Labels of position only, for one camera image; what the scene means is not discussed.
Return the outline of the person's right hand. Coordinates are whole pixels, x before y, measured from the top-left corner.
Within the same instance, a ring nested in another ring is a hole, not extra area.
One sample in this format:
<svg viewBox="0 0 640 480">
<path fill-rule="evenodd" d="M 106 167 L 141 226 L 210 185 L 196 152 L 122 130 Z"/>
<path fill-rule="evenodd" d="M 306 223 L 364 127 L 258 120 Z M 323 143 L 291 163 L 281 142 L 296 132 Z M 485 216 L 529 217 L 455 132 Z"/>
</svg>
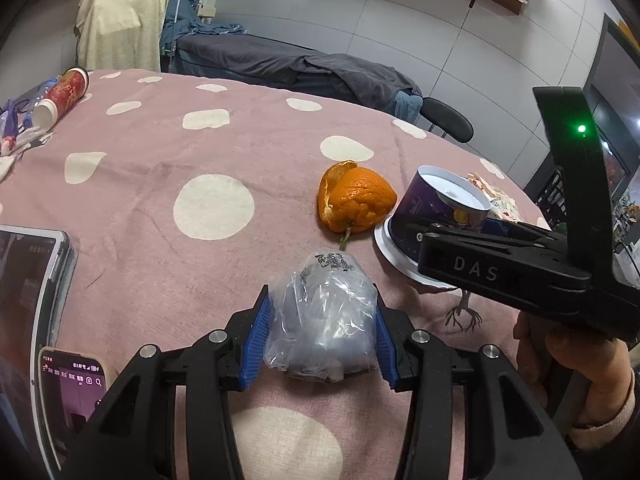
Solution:
<svg viewBox="0 0 640 480">
<path fill-rule="evenodd" d="M 518 314 L 513 337 L 518 341 L 518 372 L 538 400 L 544 402 L 546 392 L 540 382 L 542 357 L 534 347 L 532 323 L 527 313 Z M 623 341 L 556 326 L 547 333 L 544 344 L 556 362 L 590 381 L 584 408 L 577 417 L 578 424 L 601 426 L 620 414 L 634 385 L 634 372 Z"/>
</svg>

